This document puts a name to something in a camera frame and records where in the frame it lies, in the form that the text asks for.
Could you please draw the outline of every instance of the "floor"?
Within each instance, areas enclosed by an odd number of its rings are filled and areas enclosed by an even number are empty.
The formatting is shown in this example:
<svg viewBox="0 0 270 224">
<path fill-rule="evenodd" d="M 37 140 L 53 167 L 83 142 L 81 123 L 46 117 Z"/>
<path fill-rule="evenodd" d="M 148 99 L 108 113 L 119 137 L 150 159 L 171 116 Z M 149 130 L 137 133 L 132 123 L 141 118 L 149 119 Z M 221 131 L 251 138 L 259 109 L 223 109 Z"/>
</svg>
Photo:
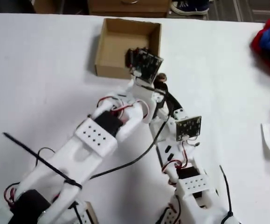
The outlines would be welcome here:
<svg viewBox="0 0 270 224">
<path fill-rule="evenodd" d="M 184 18 L 170 12 L 169 18 Z M 214 0 L 205 16 L 188 16 L 203 20 L 265 22 L 270 18 L 270 0 Z"/>
<path fill-rule="evenodd" d="M 0 0 L 0 12 L 31 13 L 30 0 Z M 86 0 L 36 0 L 38 13 L 88 14 Z M 168 18 L 194 18 L 215 21 L 265 22 L 270 18 L 270 0 L 214 0 L 205 16 L 179 16 L 170 12 Z"/>
</svg>

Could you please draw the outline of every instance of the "blue sneaker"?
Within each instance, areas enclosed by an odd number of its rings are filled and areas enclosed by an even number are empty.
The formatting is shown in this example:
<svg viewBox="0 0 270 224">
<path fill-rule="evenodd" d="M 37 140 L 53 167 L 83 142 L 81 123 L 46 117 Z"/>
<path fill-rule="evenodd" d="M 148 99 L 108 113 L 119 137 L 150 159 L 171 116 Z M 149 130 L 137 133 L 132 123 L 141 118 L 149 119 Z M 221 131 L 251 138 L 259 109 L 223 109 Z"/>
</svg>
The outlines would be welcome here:
<svg viewBox="0 0 270 224">
<path fill-rule="evenodd" d="M 173 1 L 171 10 L 179 15 L 205 15 L 209 10 L 209 0 Z"/>
</svg>

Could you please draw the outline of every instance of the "white table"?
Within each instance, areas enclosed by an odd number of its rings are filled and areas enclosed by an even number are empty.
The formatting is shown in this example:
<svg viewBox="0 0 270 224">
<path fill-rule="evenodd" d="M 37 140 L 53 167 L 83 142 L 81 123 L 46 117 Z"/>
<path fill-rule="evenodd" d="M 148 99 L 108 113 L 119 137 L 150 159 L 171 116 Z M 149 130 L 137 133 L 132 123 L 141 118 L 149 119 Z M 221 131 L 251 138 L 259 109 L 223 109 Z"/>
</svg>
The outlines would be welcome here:
<svg viewBox="0 0 270 224">
<path fill-rule="evenodd" d="M 243 224 L 270 224 L 270 154 L 260 127 L 270 122 L 270 71 L 249 49 L 262 24 L 136 20 L 162 23 L 161 71 L 188 113 L 202 115 L 197 150 L 209 172 L 223 165 L 235 215 Z M 3 131 L 36 151 L 57 150 L 100 97 L 127 84 L 93 75 L 102 22 L 95 16 L 0 14 L 0 206 L 4 188 L 35 161 Z M 142 126 L 98 171 L 132 160 L 151 141 Z M 149 224 L 173 195 L 166 182 L 152 150 L 137 164 L 88 182 L 82 195 L 102 224 Z M 228 206 L 224 182 L 215 184 Z"/>
</svg>

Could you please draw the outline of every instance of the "electronic component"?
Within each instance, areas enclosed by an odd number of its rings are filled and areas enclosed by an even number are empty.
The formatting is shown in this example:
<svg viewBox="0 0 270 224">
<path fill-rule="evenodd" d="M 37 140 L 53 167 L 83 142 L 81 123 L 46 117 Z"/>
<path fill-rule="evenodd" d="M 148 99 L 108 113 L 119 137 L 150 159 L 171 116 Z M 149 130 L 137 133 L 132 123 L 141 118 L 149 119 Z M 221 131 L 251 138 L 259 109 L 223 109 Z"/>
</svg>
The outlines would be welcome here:
<svg viewBox="0 0 270 224">
<path fill-rule="evenodd" d="M 162 62 L 162 58 L 151 54 L 146 48 L 129 49 L 125 59 L 131 73 L 149 84 L 154 82 Z"/>
<path fill-rule="evenodd" d="M 9 224 L 37 224 L 38 217 L 50 203 L 36 190 L 28 190 L 14 203 L 11 212 L 14 214 Z"/>
<path fill-rule="evenodd" d="M 109 111 L 104 111 L 94 121 L 114 137 L 119 128 L 123 125 L 123 122 Z"/>
<path fill-rule="evenodd" d="M 182 141 L 182 137 L 189 138 L 200 135 L 201 116 L 176 121 L 176 140 Z"/>
</svg>

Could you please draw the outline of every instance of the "open cardboard box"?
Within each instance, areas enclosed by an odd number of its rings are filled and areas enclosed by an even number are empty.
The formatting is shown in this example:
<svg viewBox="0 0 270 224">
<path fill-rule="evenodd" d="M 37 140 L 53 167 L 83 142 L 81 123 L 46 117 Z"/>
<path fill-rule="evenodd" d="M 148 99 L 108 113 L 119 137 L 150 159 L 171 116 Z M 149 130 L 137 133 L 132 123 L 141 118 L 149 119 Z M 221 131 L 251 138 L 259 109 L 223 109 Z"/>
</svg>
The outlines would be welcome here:
<svg viewBox="0 0 270 224">
<path fill-rule="evenodd" d="M 130 79 L 125 66 L 127 50 L 146 47 L 159 56 L 160 37 L 160 23 L 104 19 L 95 60 L 97 75 Z"/>
</svg>

